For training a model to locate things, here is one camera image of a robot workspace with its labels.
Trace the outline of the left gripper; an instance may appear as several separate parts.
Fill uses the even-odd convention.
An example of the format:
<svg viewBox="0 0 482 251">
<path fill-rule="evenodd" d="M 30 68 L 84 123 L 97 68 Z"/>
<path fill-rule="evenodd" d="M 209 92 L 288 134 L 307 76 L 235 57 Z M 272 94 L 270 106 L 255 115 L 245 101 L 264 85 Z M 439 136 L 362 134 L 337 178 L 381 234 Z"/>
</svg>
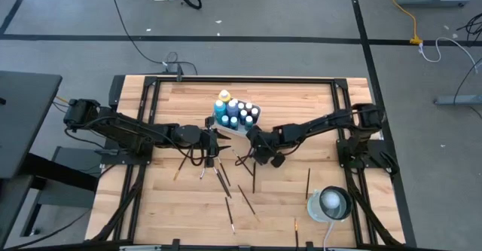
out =
<svg viewBox="0 0 482 251">
<path fill-rule="evenodd" d="M 218 139 L 230 139 L 229 136 L 225 136 L 220 133 L 218 129 L 213 129 L 212 125 L 215 123 L 214 117 L 208 117 L 205 119 L 205 127 L 201 129 L 200 141 L 203 149 L 203 162 L 205 168 L 215 166 L 214 159 L 220 154 L 222 150 L 230 148 L 230 145 L 218 146 Z"/>
</svg>

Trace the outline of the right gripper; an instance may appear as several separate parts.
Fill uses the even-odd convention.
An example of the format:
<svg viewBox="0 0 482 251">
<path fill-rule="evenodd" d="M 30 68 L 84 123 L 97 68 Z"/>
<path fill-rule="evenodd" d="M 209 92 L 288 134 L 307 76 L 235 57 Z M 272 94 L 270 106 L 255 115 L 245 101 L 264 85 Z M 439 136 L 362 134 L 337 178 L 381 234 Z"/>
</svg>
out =
<svg viewBox="0 0 482 251">
<path fill-rule="evenodd" d="M 288 149 L 289 144 L 282 141 L 282 135 L 275 128 L 272 132 L 265 132 L 259 126 L 253 126 L 246 134 L 251 148 L 252 157 L 260 164 L 270 163 L 279 168 L 285 162 L 282 149 Z"/>
</svg>

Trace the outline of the white plastic bin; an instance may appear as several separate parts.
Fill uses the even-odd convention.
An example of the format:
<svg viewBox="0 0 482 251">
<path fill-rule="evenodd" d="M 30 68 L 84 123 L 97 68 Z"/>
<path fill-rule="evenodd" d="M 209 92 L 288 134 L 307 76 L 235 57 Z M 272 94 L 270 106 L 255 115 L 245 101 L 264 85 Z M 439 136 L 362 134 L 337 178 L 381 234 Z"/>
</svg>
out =
<svg viewBox="0 0 482 251">
<path fill-rule="evenodd" d="M 238 103 L 244 103 L 244 104 L 248 103 L 248 102 L 246 102 L 246 101 L 239 100 L 239 99 L 234 99 L 234 100 L 236 100 Z M 241 124 L 240 121 L 239 121 L 239 114 L 238 114 L 238 117 L 237 117 L 237 118 L 238 118 L 238 121 L 239 121 L 239 126 L 238 126 L 238 129 L 237 129 L 237 130 L 233 130 L 233 129 L 231 129 L 230 127 L 224 127 L 224 126 L 222 126 L 222 125 L 221 125 L 221 118 L 215 117 L 214 104 L 213 104 L 212 117 L 215 118 L 215 123 L 214 123 L 213 125 L 214 125 L 216 128 L 218 128 L 219 130 L 227 131 L 227 132 L 232 133 L 232 134 L 236 134 L 236 135 L 238 135 L 238 136 L 245 136 L 245 135 L 247 134 L 248 131 L 245 129 L 245 125 L 244 125 L 244 124 Z M 260 115 L 261 115 L 261 107 L 258 106 L 258 105 L 256 105 L 256 104 L 253 104 L 253 103 L 252 103 L 252 105 L 253 105 L 253 108 L 258 108 L 258 109 L 259 109 L 259 111 L 260 111 L 260 112 L 259 112 L 259 117 L 260 117 Z"/>
</svg>

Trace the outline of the large teal paint bottle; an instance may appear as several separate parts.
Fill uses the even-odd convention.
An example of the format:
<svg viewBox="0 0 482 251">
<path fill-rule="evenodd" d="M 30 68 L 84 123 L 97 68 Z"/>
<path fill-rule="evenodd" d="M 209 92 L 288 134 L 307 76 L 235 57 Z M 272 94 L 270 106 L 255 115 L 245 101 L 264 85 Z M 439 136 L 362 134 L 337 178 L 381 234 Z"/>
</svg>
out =
<svg viewBox="0 0 482 251">
<path fill-rule="evenodd" d="M 220 99 L 216 100 L 214 104 L 215 117 L 222 118 L 224 115 L 226 115 L 226 111 L 226 103 L 221 101 Z"/>
</svg>

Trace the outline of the large periwinkle paint bottle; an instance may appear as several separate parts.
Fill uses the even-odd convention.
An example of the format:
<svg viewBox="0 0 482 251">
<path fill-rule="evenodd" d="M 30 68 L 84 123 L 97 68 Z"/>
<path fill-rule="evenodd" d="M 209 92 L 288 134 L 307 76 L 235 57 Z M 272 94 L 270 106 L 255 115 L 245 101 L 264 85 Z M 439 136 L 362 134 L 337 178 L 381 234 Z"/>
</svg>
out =
<svg viewBox="0 0 482 251">
<path fill-rule="evenodd" d="M 226 106 L 226 112 L 227 112 L 227 116 L 229 116 L 230 118 L 232 117 L 237 118 L 239 114 L 238 102 L 234 99 L 229 101 Z"/>
</svg>

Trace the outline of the thick grey silver-ferrule paintbrush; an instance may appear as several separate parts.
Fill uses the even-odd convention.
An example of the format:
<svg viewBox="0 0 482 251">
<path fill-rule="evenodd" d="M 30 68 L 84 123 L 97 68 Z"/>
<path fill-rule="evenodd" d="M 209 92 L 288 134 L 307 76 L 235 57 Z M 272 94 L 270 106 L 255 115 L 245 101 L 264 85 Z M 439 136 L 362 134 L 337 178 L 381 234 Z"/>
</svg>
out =
<svg viewBox="0 0 482 251">
<path fill-rule="evenodd" d="M 229 220 L 230 220 L 231 230 L 232 230 L 233 234 L 236 234 L 235 226 L 234 226 L 234 223 L 233 223 L 233 217 L 232 217 L 232 213 L 231 213 L 231 210 L 230 210 L 230 205 L 229 205 L 227 197 L 224 197 L 224 200 L 225 200 L 226 207 L 227 207 L 227 214 L 228 214 L 228 217 L 229 217 Z"/>
</svg>

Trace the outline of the white mug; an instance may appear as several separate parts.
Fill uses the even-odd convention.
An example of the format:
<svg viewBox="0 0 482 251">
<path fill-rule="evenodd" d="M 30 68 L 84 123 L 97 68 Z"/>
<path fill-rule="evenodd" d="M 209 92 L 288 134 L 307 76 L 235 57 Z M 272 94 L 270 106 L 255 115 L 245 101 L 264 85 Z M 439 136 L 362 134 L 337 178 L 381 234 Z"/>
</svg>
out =
<svg viewBox="0 0 482 251">
<path fill-rule="evenodd" d="M 316 222 L 342 221 L 350 215 L 352 208 L 348 192 L 337 186 L 315 190 L 307 201 L 307 212 Z"/>
</svg>

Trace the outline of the black desk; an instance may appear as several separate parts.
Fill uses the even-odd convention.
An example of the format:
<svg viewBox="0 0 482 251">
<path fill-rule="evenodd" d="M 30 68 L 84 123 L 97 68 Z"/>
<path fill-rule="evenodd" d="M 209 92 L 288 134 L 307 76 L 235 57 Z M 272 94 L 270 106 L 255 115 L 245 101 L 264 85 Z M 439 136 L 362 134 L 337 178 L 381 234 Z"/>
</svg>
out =
<svg viewBox="0 0 482 251">
<path fill-rule="evenodd" d="M 35 179 L 96 190 L 96 177 L 29 152 L 61 80 L 61 75 L 0 71 L 0 250 Z"/>
</svg>

